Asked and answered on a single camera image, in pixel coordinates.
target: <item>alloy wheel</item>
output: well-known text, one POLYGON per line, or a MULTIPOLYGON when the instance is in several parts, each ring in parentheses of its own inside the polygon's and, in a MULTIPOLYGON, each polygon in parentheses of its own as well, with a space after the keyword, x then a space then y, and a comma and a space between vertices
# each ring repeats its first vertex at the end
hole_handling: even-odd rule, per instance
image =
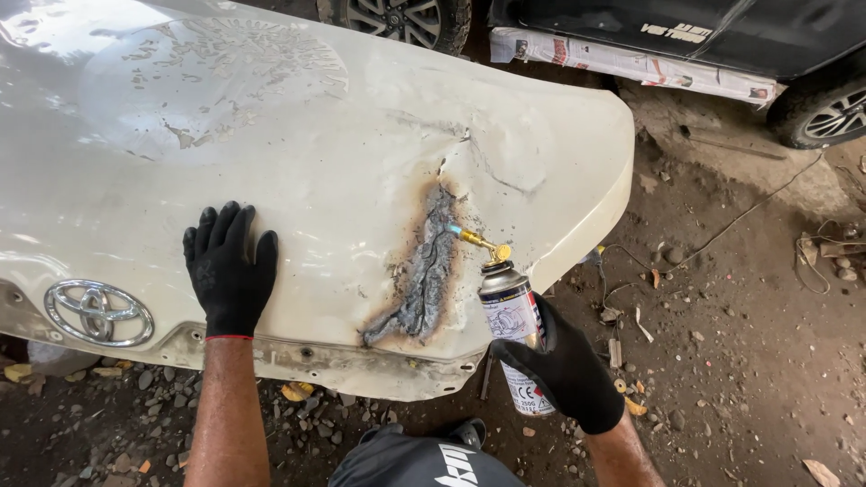
POLYGON ((346 0, 349 28, 433 49, 442 31, 439 0, 346 0))
POLYGON ((805 134, 815 139, 836 137, 866 127, 866 89, 844 96, 806 123, 805 134))

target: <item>dirt ground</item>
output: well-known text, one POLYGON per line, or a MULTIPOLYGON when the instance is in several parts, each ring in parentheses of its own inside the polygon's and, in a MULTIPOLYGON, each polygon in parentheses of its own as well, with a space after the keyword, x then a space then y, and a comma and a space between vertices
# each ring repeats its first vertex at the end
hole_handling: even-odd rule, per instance
MULTIPOLYGON (((310 3, 275 7, 310 15, 310 3)), ((475 13, 464 50, 473 60, 487 55, 486 31, 477 22, 482 15, 475 13)), ((549 81, 613 86, 611 78, 549 64, 501 67, 549 81)), ((658 289, 638 262, 669 269, 663 260, 651 264, 651 254, 676 247, 691 255, 766 196, 695 162, 665 153, 645 130, 636 138, 629 206, 602 242, 608 246, 608 289, 633 284, 607 302, 625 312, 622 329, 598 321, 602 288, 595 268, 575 266, 553 287, 551 303, 595 341, 598 351, 606 351, 611 337, 622 342, 627 367, 613 375, 645 386, 644 393, 631 395, 649 408, 635 423, 668 485, 817 485, 803 459, 825 464, 842 485, 863 484, 863 281, 836 279, 828 259, 818 259, 817 266, 830 282, 828 294, 811 292, 798 280, 799 268, 812 287, 821 285, 794 251, 795 239, 803 231, 815 232, 817 221, 771 199, 674 269, 673 278, 662 279, 658 289), (662 180, 663 173, 669 179, 662 180), (636 308, 655 338, 652 343, 636 326, 636 308)), ((273 484, 325 485, 361 433, 393 411, 411 435, 437 434, 480 417, 490 431, 484 450, 526 485, 596 485, 572 422, 557 413, 542 419, 520 416, 498 364, 491 372, 490 398, 481 401, 483 369, 481 364, 458 393, 423 402, 358 398, 343 407, 340 398, 326 396, 328 404, 316 422, 331 422, 322 433, 339 432, 337 439, 323 438, 317 425, 302 431, 288 412, 297 405, 279 393, 282 383, 261 380, 273 484), (524 426, 537 433, 525 437, 524 426), (569 472, 571 465, 578 473, 569 472)), ((151 487, 179 487, 183 471, 172 466, 190 448, 196 409, 177 397, 195 399, 200 376, 173 372, 176 376, 169 373, 167 379, 162 367, 136 364, 120 378, 49 378, 39 398, 24 387, 0 396, 0 482, 97 487, 110 470, 126 469, 126 454, 133 469, 119 475, 151 487), (145 370, 155 379, 141 390, 145 370), (148 412, 153 403, 163 406, 148 412), (145 460, 149 471, 134 471, 145 460), (92 475, 74 480, 88 466, 92 475)))

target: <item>gloved hand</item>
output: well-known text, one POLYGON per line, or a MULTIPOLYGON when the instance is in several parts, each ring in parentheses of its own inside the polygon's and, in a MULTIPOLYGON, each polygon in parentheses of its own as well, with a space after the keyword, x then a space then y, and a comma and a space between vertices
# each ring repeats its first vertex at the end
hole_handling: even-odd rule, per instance
POLYGON ((491 350, 535 381, 551 404, 574 418, 587 434, 610 431, 623 416, 625 400, 617 392, 583 331, 575 328, 533 292, 546 330, 543 353, 518 341, 494 340, 491 350))
POLYGON ((184 257, 192 288, 207 316, 205 340, 252 340, 276 280, 276 233, 266 231, 250 255, 249 226, 255 208, 229 201, 217 215, 207 207, 198 228, 184 232, 184 257))

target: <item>forearm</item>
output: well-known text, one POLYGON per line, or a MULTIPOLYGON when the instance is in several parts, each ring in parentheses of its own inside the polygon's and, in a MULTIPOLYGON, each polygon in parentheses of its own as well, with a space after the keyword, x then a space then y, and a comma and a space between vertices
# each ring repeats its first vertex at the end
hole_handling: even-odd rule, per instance
POLYGON ((587 435, 586 444, 601 487, 663 487, 650 456, 643 450, 628 410, 612 430, 587 435))
POLYGON ((255 387, 252 341, 208 340, 204 346, 204 386, 184 486, 269 484, 268 447, 255 387))

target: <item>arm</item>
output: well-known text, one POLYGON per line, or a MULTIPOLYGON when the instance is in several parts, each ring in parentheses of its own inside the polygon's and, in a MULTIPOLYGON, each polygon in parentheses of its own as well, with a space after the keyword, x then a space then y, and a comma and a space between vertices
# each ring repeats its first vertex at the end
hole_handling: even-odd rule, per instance
POLYGON ((650 456, 643 450, 628 410, 612 430, 586 435, 598 484, 604 487, 663 487, 650 456))
POLYGON ((252 343, 238 338, 206 342, 186 487, 270 485, 252 343))
POLYGON ((663 487, 631 424, 625 400, 613 386, 584 332, 534 293, 546 330, 543 352, 517 341, 494 340, 503 363, 535 381, 545 397, 586 432, 586 444, 602 487, 663 487))
POLYGON ((255 208, 205 208, 184 233, 184 257, 202 305, 204 383, 185 487, 267 487, 268 445, 253 371, 253 335, 276 280, 277 239, 250 253, 255 208))

